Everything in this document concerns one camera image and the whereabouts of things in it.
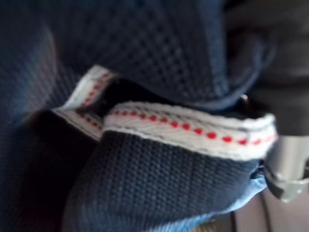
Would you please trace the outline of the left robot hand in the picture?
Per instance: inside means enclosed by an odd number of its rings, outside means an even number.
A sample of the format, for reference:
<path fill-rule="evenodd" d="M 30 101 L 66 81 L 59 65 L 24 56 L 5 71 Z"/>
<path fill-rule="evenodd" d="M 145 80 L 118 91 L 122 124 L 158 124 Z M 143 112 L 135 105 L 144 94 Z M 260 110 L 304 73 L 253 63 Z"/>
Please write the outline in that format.
<path fill-rule="evenodd" d="M 309 3 L 244 0 L 228 10 L 226 25 L 268 32 L 276 45 L 250 99 L 276 117 L 278 142 L 265 178 L 277 199 L 290 202 L 309 183 Z"/>

